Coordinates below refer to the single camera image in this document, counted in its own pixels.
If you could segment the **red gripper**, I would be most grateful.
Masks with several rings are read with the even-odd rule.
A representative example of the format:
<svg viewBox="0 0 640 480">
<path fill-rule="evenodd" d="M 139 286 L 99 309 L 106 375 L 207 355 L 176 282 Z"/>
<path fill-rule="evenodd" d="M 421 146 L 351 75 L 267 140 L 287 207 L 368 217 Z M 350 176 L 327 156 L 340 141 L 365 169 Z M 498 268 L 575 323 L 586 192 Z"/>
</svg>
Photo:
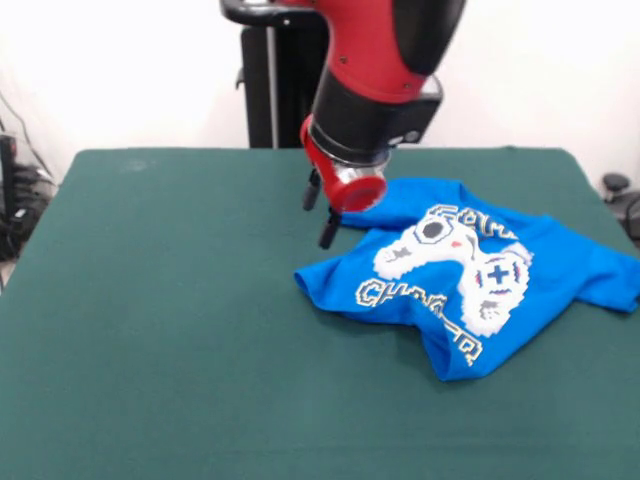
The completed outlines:
<svg viewBox="0 0 640 480">
<path fill-rule="evenodd" d="M 352 164 L 326 153 L 312 137 L 313 115 L 309 114 L 300 128 L 300 140 L 311 165 L 311 173 L 303 195 L 302 207 L 311 211 L 318 195 L 323 193 L 332 208 L 324 222 L 318 245 L 328 250 L 341 225 L 344 212 L 362 212 L 375 206 L 387 191 L 382 161 L 369 165 Z"/>
</svg>

